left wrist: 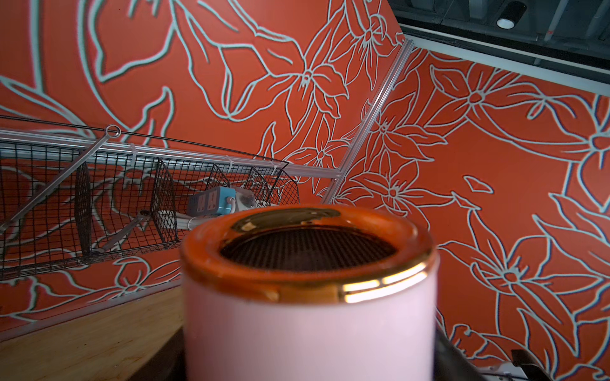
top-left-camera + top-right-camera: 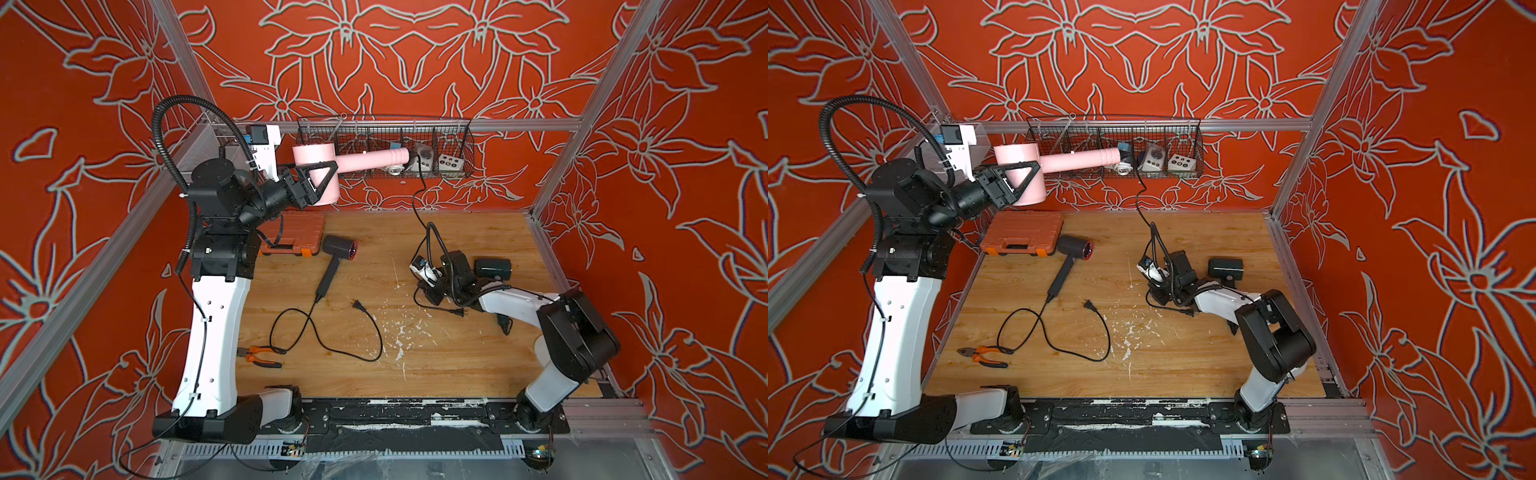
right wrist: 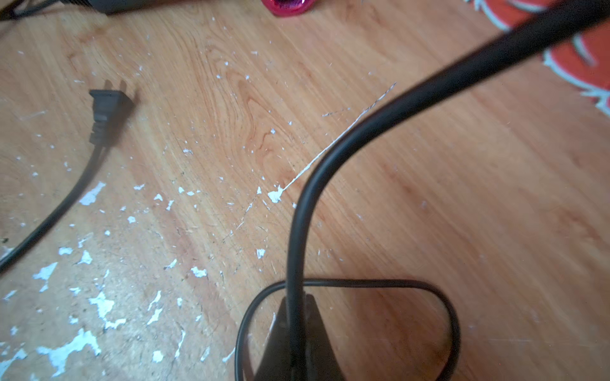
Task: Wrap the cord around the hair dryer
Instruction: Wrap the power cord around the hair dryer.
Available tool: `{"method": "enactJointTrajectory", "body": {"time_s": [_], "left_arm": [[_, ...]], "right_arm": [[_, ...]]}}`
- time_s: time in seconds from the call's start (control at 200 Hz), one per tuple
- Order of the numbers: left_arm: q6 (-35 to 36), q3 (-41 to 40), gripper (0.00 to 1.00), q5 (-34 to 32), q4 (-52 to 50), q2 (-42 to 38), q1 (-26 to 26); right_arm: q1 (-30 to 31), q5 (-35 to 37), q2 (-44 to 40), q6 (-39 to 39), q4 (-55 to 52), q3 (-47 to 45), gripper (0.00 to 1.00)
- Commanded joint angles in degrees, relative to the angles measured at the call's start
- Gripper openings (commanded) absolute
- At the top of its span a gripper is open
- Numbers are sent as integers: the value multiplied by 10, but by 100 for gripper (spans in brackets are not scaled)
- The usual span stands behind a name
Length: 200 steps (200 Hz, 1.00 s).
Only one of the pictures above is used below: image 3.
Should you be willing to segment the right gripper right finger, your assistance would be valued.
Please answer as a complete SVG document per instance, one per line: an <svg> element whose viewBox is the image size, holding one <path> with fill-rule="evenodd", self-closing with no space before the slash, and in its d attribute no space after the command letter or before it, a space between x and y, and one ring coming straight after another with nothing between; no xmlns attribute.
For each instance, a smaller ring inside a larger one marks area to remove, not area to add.
<svg viewBox="0 0 610 381"><path fill-rule="evenodd" d="M345 380L313 295L305 295L306 380Z"/></svg>

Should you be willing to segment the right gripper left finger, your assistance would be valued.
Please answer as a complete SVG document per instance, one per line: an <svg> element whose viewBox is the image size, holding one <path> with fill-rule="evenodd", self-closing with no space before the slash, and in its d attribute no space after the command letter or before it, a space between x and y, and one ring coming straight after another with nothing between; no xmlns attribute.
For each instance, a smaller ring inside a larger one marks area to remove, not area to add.
<svg viewBox="0 0 610 381"><path fill-rule="evenodd" d="M286 299L281 300L255 380L290 381L291 354Z"/></svg>

